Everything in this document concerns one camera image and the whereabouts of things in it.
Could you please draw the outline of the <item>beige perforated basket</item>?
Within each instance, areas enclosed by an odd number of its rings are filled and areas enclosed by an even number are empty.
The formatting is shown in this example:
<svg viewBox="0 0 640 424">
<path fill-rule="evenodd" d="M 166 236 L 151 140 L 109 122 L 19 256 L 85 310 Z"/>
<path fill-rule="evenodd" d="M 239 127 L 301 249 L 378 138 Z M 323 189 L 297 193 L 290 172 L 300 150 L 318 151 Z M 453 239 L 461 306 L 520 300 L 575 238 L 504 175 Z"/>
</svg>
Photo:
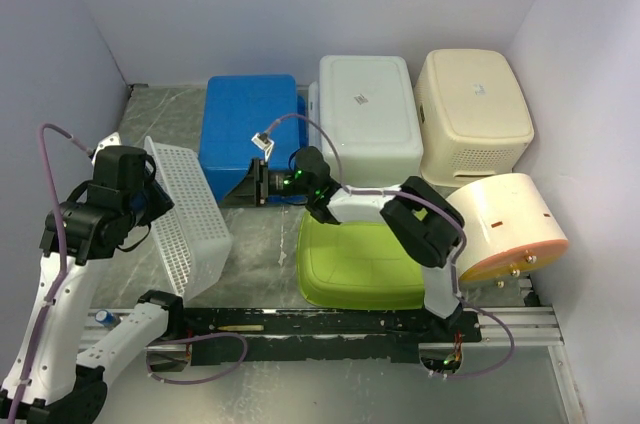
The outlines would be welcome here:
<svg viewBox="0 0 640 424">
<path fill-rule="evenodd" d="M 430 52 L 414 100 L 424 148 L 420 172 L 433 185 L 458 188 L 510 173 L 534 138 L 519 83 L 496 51 Z"/>
</svg>

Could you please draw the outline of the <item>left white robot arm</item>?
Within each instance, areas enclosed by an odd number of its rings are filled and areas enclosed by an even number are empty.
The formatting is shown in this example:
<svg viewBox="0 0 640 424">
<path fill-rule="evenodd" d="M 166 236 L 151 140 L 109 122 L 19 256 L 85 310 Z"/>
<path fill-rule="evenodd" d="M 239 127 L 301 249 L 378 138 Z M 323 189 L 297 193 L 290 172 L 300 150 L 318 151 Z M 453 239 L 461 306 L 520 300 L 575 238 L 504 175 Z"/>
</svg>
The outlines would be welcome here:
<svg viewBox="0 0 640 424">
<path fill-rule="evenodd" d="M 155 179 L 151 155 L 111 145 L 96 151 L 93 176 L 45 221 L 36 300 L 23 344 L 1 386 L 9 423 L 92 423 L 111 384 L 144 348 L 173 343 L 187 329 L 181 297 L 143 294 L 128 317 L 86 351 L 85 320 L 99 281 L 136 227 L 150 228 L 173 203 Z"/>
</svg>

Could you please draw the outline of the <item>white mesh basket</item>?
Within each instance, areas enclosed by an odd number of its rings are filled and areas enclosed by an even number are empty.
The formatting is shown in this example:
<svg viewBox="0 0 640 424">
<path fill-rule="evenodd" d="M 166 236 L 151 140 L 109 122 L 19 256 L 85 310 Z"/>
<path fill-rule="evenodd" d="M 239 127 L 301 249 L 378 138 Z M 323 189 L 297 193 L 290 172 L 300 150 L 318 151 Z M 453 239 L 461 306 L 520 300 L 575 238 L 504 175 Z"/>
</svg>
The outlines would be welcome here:
<svg viewBox="0 0 640 424">
<path fill-rule="evenodd" d="M 157 182 L 174 203 L 152 224 L 151 235 L 173 293 L 189 302 L 219 281 L 233 237 L 193 150 L 149 136 L 144 149 L 155 160 Z"/>
</svg>

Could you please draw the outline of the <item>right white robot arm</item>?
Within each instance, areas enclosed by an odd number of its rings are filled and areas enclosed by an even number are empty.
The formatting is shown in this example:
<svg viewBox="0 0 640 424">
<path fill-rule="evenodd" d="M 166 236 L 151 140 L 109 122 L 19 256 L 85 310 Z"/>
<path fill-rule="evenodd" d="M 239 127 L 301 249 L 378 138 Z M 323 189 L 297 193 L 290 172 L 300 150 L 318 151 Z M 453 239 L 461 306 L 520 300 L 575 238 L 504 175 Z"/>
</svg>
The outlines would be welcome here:
<svg viewBox="0 0 640 424">
<path fill-rule="evenodd" d="M 421 178 L 382 188 L 342 185 L 313 146 L 297 151 L 288 171 L 251 160 L 241 181 L 222 199 L 223 207 L 261 207 L 271 197 L 306 198 L 305 209 L 320 224 L 384 223 L 407 255 L 421 266 L 426 334 L 443 342 L 455 334 L 463 310 L 457 258 L 467 244 L 463 216 Z"/>
</svg>

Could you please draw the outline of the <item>blue plastic tub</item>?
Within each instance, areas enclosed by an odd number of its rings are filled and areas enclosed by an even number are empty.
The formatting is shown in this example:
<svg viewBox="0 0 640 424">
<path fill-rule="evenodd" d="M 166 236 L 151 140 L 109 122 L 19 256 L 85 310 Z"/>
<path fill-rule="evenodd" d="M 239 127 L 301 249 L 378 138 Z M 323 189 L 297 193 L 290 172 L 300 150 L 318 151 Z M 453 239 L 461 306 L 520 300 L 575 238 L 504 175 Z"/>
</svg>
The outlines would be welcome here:
<svg viewBox="0 0 640 424">
<path fill-rule="evenodd" d="M 289 74 L 209 79 L 198 159 L 217 201 L 240 183 L 253 158 L 264 156 L 253 136 L 279 117 L 303 112 L 304 101 Z"/>
</svg>

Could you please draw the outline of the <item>white plastic tub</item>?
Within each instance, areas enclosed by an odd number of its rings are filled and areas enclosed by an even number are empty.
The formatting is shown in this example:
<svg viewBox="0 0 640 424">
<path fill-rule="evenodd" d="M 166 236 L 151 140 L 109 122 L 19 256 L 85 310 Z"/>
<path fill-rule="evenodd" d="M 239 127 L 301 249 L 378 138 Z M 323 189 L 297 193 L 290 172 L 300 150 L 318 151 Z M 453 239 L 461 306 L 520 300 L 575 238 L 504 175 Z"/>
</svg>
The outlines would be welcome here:
<svg viewBox="0 0 640 424">
<path fill-rule="evenodd" d="M 309 88 L 309 129 L 334 179 L 387 187 L 420 174 L 423 143 L 405 60 L 398 56 L 327 55 Z"/>
</svg>

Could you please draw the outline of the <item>green plastic tub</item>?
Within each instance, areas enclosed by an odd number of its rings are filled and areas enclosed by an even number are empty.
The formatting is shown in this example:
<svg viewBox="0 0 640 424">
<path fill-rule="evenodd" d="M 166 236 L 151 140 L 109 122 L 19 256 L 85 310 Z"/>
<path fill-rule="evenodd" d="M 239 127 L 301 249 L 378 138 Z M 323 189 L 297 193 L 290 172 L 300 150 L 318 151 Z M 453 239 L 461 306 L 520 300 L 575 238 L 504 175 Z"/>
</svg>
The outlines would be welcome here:
<svg viewBox="0 0 640 424">
<path fill-rule="evenodd" d="M 314 306 L 413 310 L 423 305 L 421 267 L 384 224 L 321 224 L 304 213 L 296 270 L 299 291 Z"/>
</svg>

